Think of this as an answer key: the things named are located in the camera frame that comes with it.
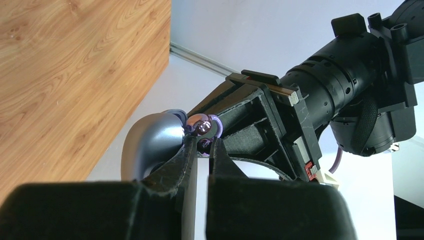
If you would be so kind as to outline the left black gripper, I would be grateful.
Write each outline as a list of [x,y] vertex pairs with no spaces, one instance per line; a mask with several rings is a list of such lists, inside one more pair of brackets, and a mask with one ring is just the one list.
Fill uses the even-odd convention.
[[313,181],[321,150],[322,86],[303,72],[284,77],[244,70],[232,73],[188,116],[216,115],[230,157],[269,167],[284,180]]

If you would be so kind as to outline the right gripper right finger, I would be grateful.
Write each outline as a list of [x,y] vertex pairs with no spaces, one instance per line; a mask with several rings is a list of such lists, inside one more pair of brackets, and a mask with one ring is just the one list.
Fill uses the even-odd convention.
[[347,204],[319,183],[247,177],[220,138],[209,156],[208,240],[355,240]]

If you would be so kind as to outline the blue-grey earbud case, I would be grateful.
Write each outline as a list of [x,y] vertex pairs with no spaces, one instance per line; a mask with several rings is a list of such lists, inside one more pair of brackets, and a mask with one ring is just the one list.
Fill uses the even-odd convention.
[[169,109],[136,121],[123,143],[120,165],[122,181],[140,181],[170,160],[185,137],[187,113]]

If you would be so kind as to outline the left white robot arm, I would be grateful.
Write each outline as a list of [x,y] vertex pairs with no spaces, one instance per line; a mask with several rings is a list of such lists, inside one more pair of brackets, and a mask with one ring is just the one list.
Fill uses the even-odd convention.
[[330,127],[345,152],[369,157],[416,133],[415,84],[424,80],[424,3],[404,1],[391,16],[355,13],[331,22],[335,38],[283,77],[228,75],[190,113],[197,150],[225,149],[264,163],[284,179],[311,181],[319,137]]

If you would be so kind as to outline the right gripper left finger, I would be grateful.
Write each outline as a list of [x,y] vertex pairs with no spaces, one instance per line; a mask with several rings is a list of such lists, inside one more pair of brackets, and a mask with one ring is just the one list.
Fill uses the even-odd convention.
[[192,240],[195,137],[143,180],[28,183],[0,208],[3,240]]

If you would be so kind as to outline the purple earbud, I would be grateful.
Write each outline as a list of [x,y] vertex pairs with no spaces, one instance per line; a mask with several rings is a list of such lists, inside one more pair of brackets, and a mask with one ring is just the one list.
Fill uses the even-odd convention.
[[213,127],[213,122],[217,126],[214,136],[203,137],[197,142],[197,151],[203,157],[209,157],[213,140],[222,136],[224,131],[223,123],[218,116],[204,113],[194,114],[186,121],[185,131],[193,137],[202,137],[208,134]]

